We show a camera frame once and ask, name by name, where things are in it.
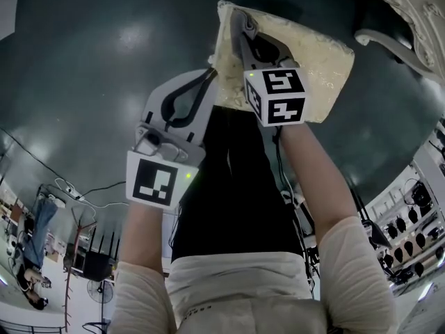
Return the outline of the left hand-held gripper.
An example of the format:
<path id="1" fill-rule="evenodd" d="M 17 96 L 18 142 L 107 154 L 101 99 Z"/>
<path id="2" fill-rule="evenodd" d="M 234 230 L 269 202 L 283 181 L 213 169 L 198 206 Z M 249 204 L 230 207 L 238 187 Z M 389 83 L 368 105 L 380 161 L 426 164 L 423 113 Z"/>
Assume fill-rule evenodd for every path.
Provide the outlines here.
<path id="1" fill-rule="evenodd" d="M 201 143 L 218 92 L 218 73 L 201 69 L 180 74 L 147 99 L 136 144 L 127 153 L 126 197 L 160 209 L 175 209 L 204 160 Z M 193 103 L 184 115 L 184 95 Z"/>

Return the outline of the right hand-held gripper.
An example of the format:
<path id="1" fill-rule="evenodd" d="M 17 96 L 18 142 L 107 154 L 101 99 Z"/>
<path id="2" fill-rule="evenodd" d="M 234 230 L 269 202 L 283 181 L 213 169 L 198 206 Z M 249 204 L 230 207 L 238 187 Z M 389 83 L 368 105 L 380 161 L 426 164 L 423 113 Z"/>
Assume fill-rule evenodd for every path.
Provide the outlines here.
<path id="1" fill-rule="evenodd" d="M 307 80 L 286 44 L 265 33 L 261 56 L 276 67 L 259 69 L 252 39 L 239 38 L 245 98 L 264 127 L 302 124 L 307 110 Z"/>

